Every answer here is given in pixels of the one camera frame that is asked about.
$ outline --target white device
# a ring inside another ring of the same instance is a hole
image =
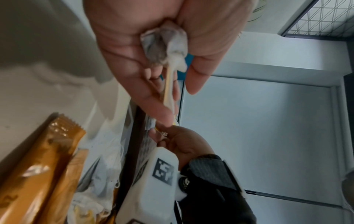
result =
[[[176,155],[163,147],[155,148],[139,167],[115,223],[170,224],[174,201],[187,196],[178,186],[181,177]]]

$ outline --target metal grid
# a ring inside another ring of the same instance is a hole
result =
[[[284,37],[344,40],[354,36],[354,0],[315,0]]]

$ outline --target white cabinet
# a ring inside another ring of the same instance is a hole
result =
[[[341,209],[248,195],[257,224],[342,224]]]
[[[330,88],[210,77],[180,116],[243,188],[342,205]]]

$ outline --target hand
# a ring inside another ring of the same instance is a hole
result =
[[[188,35],[194,59],[186,76],[197,93],[231,47],[258,0],[84,0],[97,44],[114,76],[132,99],[166,126],[173,113],[160,101],[162,67],[149,68],[140,34],[171,19]],[[174,83],[174,100],[179,98]]]
[[[157,143],[158,147],[164,147],[176,154],[179,170],[194,158],[214,154],[207,141],[195,131],[179,126],[165,127],[158,123],[156,123],[156,127],[167,133],[167,137],[164,137],[155,128],[149,130],[149,136]]]

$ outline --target black sleeve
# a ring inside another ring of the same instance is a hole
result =
[[[256,223],[240,187],[220,157],[206,155],[193,159],[181,174],[189,180],[187,197],[179,202],[184,224]]]

